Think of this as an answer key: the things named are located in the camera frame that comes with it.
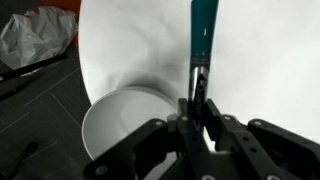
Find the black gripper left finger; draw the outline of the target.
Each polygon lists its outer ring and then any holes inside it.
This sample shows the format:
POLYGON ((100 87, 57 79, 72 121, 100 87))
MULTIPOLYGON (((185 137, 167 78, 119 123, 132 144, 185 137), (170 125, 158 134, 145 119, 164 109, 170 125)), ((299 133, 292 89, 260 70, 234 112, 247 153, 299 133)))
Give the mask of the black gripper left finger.
POLYGON ((197 112, 185 100, 171 120, 151 119, 89 163, 89 180, 143 180, 170 153, 176 159, 159 180, 214 180, 211 153, 195 119, 197 112))

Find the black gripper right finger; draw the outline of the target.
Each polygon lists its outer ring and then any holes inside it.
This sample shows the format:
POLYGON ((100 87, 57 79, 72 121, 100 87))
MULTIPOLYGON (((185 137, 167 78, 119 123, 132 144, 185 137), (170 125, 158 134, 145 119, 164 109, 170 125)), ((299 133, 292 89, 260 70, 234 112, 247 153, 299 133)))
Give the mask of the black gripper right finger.
POLYGON ((215 150, 234 156, 245 180, 320 180, 319 143, 262 119, 244 125, 211 99, 203 120, 215 150))

